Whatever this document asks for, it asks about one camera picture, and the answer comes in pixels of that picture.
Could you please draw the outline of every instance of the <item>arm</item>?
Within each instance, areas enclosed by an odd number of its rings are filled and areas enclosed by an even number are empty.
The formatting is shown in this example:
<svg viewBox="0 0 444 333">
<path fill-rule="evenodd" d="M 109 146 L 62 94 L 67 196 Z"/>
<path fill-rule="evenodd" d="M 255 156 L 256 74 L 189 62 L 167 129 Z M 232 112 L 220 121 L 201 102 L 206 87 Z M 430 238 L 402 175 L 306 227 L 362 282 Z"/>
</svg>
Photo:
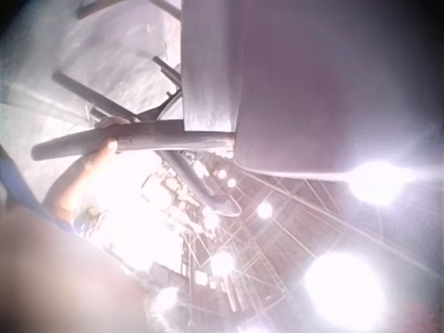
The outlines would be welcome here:
<svg viewBox="0 0 444 333">
<path fill-rule="evenodd" d="M 56 219 L 74 222 L 73 210 L 88 182 L 115 157 L 117 141 L 109 139 L 95 153 L 75 161 L 51 186 L 43 206 Z"/>
</svg>

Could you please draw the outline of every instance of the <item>bright light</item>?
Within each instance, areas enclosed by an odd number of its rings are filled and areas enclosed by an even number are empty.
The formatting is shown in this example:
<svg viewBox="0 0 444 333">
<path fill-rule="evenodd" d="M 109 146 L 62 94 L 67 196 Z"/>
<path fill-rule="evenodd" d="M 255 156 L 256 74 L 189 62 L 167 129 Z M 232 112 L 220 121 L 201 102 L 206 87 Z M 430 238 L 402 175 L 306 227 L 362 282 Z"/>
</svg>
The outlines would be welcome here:
<svg viewBox="0 0 444 333">
<path fill-rule="evenodd" d="M 358 166 L 350 173 L 348 185 L 359 200 L 387 206 L 412 180 L 411 170 L 379 161 Z"/>
<path fill-rule="evenodd" d="M 163 186 L 147 186 L 144 189 L 144 195 L 150 203 L 161 210 L 169 208 L 173 203 L 173 194 Z"/>
<path fill-rule="evenodd" d="M 221 252 L 211 258 L 210 265 L 215 276 L 227 276 L 234 269 L 234 260 L 230 253 Z"/>
<path fill-rule="evenodd" d="M 172 308 L 178 300 L 178 289 L 171 287 L 161 290 L 154 303 L 154 308 L 158 312 Z"/>
<path fill-rule="evenodd" d="M 224 179 L 224 178 L 226 178 L 226 177 L 227 177 L 227 171 L 225 171 L 225 170 L 220 170 L 220 171 L 217 173 L 217 177 L 218 177 L 219 179 Z"/>
<path fill-rule="evenodd" d="M 234 178 L 231 178 L 228 182 L 227 182 L 227 186 L 228 187 L 235 187 L 236 186 L 236 180 Z"/>
<path fill-rule="evenodd" d="M 261 203 L 257 207 L 257 215 L 259 215 L 261 219 L 267 219 L 272 215 L 272 213 L 273 213 L 273 207 L 271 207 L 269 203 Z"/>
<path fill-rule="evenodd" d="M 305 275 L 305 286 L 319 314 L 336 326 L 366 331 L 381 320 L 381 286 L 358 257 L 332 253 L 317 259 Z"/>
<path fill-rule="evenodd" d="M 208 230 L 213 230 L 219 225 L 219 216 L 215 213 L 208 214 L 203 218 L 203 225 Z"/>
<path fill-rule="evenodd" d="M 204 207 L 203 208 L 203 210 L 202 210 L 202 215 L 203 216 L 209 216 L 209 215 L 212 215 L 212 214 L 214 214 L 214 212 L 212 211 L 211 208 L 209 208 L 209 207 Z"/>
<path fill-rule="evenodd" d="M 210 175 L 205 165 L 203 165 L 200 161 L 195 161 L 193 163 L 193 169 L 199 178 L 204 178 L 205 176 L 208 177 Z"/>
</svg>

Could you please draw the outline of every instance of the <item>person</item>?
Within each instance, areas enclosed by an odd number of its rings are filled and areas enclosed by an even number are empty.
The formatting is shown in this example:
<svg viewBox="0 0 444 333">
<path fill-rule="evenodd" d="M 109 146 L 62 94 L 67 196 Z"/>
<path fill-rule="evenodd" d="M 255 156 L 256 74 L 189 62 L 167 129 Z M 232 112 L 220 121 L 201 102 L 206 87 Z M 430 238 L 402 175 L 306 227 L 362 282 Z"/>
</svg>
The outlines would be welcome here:
<svg viewBox="0 0 444 333">
<path fill-rule="evenodd" d="M 74 162 L 41 205 L 3 151 L 0 179 L 12 204 L 0 221 L 0 332 L 146 332 L 142 292 L 73 233 L 82 191 L 116 151 L 109 139 Z"/>
</svg>

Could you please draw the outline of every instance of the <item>blue sleeve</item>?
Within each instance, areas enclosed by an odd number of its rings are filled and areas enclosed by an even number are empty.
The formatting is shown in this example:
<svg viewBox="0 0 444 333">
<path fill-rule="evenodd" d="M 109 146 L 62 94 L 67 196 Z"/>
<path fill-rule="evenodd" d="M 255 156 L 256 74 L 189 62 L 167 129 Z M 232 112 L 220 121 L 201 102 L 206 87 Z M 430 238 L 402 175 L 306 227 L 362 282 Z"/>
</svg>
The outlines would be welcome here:
<svg viewBox="0 0 444 333">
<path fill-rule="evenodd" d="M 14 161 L 7 156 L 6 152 L 0 146 L 0 182 L 5 187 L 8 195 L 20 205 L 28 208 L 30 211 L 37 214 L 44 221 L 55 224 L 60 229 L 67 232 L 74 232 L 72 226 L 52 216 L 42 207 L 42 205 L 34 197 L 29 186 L 24 181 L 19 169 Z"/>
</svg>

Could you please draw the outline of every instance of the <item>finger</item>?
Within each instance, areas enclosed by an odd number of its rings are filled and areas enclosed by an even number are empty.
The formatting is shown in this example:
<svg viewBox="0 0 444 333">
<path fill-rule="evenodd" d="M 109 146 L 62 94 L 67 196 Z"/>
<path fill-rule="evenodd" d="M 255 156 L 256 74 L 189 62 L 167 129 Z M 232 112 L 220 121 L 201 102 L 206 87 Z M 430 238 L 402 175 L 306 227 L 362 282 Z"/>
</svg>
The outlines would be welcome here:
<svg viewBox="0 0 444 333">
<path fill-rule="evenodd" d="M 116 155 L 119 144 L 114 138 L 109 138 L 102 143 L 100 149 L 87 156 L 85 161 L 85 168 L 93 171 L 94 169 L 100 169 L 102 166 L 110 162 L 110 160 Z"/>
</svg>

